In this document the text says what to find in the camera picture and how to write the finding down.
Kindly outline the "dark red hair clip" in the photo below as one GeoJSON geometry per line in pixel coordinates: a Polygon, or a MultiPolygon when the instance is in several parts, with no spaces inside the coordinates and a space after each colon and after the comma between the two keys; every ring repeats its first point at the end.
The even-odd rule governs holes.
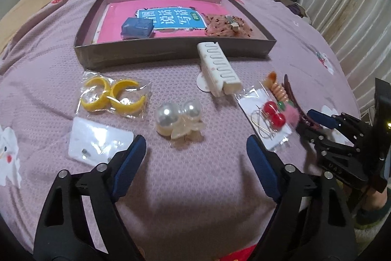
{"type": "Polygon", "coordinates": [[[300,123],[308,126],[309,128],[312,128],[314,130],[320,130],[321,126],[319,126],[313,119],[308,117],[307,114],[305,114],[304,111],[302,110],[302,108],[299,106],[299,104],[293,94],[293,91],[292,91],[291,85],[289,83],[289,79],[288,79],[287,74],[284,75],[284,89],[287,92],[288,98],[293,103],[294,107],[298,110],[298,113],[300,115],[300,123]]]}

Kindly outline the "pink pompom hair clip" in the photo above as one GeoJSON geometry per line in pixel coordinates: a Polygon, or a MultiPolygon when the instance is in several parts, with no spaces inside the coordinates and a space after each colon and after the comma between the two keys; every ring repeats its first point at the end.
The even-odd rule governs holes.
{"type": "Polygon", "coordinates": [[[292,128],[296,128],[300,121],[300,114],[298,110],[292,105],[292,103],[290,101],[288,102],[279,101],[277,102],[277,106],[279,111],[286,118],[286,122],[292,128]]]}

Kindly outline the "stud earrings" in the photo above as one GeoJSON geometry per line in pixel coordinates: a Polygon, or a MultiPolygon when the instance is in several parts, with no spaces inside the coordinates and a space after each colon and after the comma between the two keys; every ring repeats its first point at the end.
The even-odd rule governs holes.
{"type": "Polygon", "coordinates": [[[108,164],[117,152],[128,149],[134,133],[75,117],[70,132],[68,156],[90,166],[108,164]]]}

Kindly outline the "white hair claw clip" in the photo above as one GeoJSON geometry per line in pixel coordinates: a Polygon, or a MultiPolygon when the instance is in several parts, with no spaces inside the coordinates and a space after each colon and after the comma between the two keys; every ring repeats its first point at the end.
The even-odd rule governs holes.
{"type": "Polygon", "coordinates": [[[243,89],[242,81],[235,73],[217,42],[201,42],[197,45],[201,72],[197,87],[214,97],[233,95],[243,89]]]}

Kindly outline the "pearl hair claw clip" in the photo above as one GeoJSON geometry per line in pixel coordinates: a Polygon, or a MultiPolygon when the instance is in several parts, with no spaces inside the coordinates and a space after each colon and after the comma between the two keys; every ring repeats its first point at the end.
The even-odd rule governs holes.
{"type": "Polygon", "coordinates": [[[196,99],[182,104],[163,103],[154,112],[156,131],[171,140],[199,133],[206,127],[202,114],[201,103],[196,99]]]}

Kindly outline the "yellow hoop earrings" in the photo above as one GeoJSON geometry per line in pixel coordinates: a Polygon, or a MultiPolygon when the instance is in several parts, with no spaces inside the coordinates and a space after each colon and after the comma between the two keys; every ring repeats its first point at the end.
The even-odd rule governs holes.
{"type": "Polygon", "coordinates": [[[144,79],[110,77],[88,70],[82,76],[76,111],[108,112],[128,119],[144,117],[151,89],[151,82],[144,79]]]}

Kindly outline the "small blue jewelry box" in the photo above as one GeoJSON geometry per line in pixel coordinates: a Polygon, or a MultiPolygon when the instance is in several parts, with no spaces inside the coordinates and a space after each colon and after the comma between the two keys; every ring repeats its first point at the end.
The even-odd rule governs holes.
{"type": "Polygon", "coordinates": [[[121,38],[123,40],[135,38],[149,38],[154,29],[152,19],[129,17],[121,26],[121,38]]]}

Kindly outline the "purple cartoon print blanket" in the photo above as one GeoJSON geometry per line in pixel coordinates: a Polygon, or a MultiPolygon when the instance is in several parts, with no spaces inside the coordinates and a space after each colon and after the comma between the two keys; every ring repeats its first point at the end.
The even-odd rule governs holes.
{"type": "Polygon", "coordinates": [[[143,136],[116,204],[148,260],[212,260],[254,245],[275,208],[250,135],[305,173],[300,109],[358,116],[322,35],[273,0],[44,0],[1,54],[1,217],[31,249],[60,171],[112,164],[143,136]]]}

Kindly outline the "white striped curtain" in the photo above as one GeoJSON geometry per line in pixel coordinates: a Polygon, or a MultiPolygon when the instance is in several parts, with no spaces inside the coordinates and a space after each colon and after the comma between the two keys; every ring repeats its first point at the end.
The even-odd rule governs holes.
{"type": "Polygon", "coordinates": [[[390,0],[300,0],[335,53],[360,112],[374,105],[374,80],[390,81],[390,0]]]}

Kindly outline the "brown cardboard tray box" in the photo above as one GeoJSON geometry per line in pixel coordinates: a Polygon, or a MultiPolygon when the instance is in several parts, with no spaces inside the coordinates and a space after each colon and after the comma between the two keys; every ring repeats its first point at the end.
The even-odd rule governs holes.
{"type": "Polygon", "coordinates": [[[85,69],[101,70],[196,59],[201,42],[217,42],[227,57],[264,58],[276,39],[239,0],[96,0],[76,34],[74,50],[85,69]],[[207,36],[207,14],[242,18],[252,28],[252,37],[207,36]],[[129,17],[152,19],[151,36],[123,40],[121,26],[129,17]]]}

